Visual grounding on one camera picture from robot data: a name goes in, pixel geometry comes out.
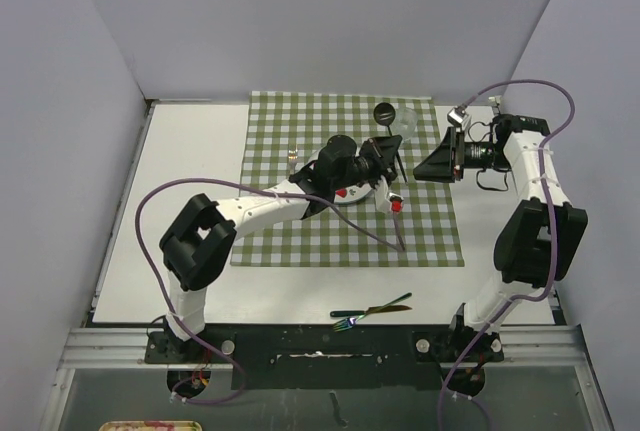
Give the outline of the white plate with strawberries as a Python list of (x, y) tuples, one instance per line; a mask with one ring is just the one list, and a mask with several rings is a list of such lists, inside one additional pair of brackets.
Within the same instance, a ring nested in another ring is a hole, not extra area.
[(337, 206), (350, 206), (365, 200), (373, 193), (373, 188), (365, 183), (362, 186), (340, 188), (335, 192), (334, 203)]

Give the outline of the black spoon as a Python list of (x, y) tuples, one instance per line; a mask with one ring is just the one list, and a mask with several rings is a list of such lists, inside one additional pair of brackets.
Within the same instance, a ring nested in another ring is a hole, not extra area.
[[(374, 116), (375, 122), (380, 126), (384, 126), (387, 129), (388, 134), (392, 136), (391, 125), (393, 124), (396, 117), (396, 109), (394, 108), (394, 106), (388, 102), (378, 103), (374, 107), (373, 116)], [(404, 169), (399, 153), (396, 153), (396, 161), (399, 166), (403, 180), (405, 183), (407, 183), (408, 178), (407, 178), (406, 171)]]

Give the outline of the clear drinking glass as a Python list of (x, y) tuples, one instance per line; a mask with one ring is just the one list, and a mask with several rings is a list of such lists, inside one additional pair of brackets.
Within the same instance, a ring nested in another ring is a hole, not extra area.
[(390, 129), (393, 135), (399, 135), (404, 142), (408, 142), (415, 135), (417, 124), (418, 115), (413, 109), (397, 108)]

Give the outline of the silver fork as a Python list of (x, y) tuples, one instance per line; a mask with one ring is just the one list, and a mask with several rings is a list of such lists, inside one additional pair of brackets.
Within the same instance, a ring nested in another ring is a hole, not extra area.
[(290, 175), (296, 172), (298, 162), (298, 148), (296, 146), (290, 146), (287, 153), (287, 168)]

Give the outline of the green white checkered tablecloth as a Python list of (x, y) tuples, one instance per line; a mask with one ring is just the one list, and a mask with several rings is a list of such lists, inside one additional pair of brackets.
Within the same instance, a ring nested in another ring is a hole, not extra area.
[[(264, 189), (288, 175), (287, 153), (306, 163), (327, 140), (347, 135), (357, 144), (386, 129), (373, 118), (381, 96), (254, 91), (250, 96), (240, 181)], [(461, 267), (464, 264), (448, 185), (421, 183), (410, 171), (440, 140), (428, 97), (389, 97), (399, 112), (417, 115), (415, 133), (401, 146), (406, 173), (392, 184), (403, 197), (399, 227), (375, 208), (373, 197), (326, 210), (305, 221), (280, 223), (234, 245), (231, 262), (252, 267)]]

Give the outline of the green handled knife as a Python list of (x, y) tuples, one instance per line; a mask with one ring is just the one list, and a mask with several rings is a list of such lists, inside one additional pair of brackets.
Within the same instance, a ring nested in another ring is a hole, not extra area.
[(392, 313), (392, 312), (402, 312), (409, 311), (411, 307), (408, 305), (390, 305), (388, 307), (380, 307), (374, 306), (369, 307), (366, 310), (333, 310), (329, 313), (330, 318), (338, 319), (338, 318), (349, 318), (364, 314), (376, 314), (376, 313)]

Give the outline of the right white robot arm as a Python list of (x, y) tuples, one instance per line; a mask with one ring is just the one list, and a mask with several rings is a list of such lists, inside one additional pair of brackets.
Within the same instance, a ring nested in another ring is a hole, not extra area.
[(466, 139), (467, 113), (451, 113), (448, 120), (441, 143), (414, 169), (415, 179), (454, 183), (466, 169), (494, 170), (510, 177), (517, 193), (517, 205), (494, 245), (495, 274), (458, 308), (445, 335), (448, 353), (466, 360), (493, 347), (513, 308), (546, 299), (564, 279), (588, 215), (562, 189), (549, 146), (554, 134), (544, 119), (497, 115), (483, 141)]

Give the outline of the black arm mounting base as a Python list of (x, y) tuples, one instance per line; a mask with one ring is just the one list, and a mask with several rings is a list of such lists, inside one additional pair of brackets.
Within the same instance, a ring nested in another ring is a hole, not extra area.
[(144, 361), (166, 365), (167, 386), (186, 398), (201, 394), (214, 372), (231, 370), (233, 395), (244, 391), (373, 390), (409, 387), (477, 394), (484, 367), (504, 359), (497, 334), (465, 348), (471, 333), (445, 325), (209, 325), (181, 342), (167, 330), (147, 338)]

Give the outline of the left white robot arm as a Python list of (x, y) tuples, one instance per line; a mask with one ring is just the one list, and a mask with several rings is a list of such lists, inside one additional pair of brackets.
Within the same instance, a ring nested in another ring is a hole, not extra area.
[(369, 138), (362, 145), (334, 135), (315, 159), (275, 186), (241, 186), (241, 196), (220, 200), (204, 193), (191, 197), (159, 242), (169, 272), (164, 324), (168, 350), (183, 362), (202, 353), (206, 290), (221, 275), (237, 240), (325, 209), (336, 211), (338, 192), (350, 187), (368, 185), (380, 211), (396, 210), (402, 199), (389, 186), (397, 177), (395, 157), (401, 143), (398, 135)]

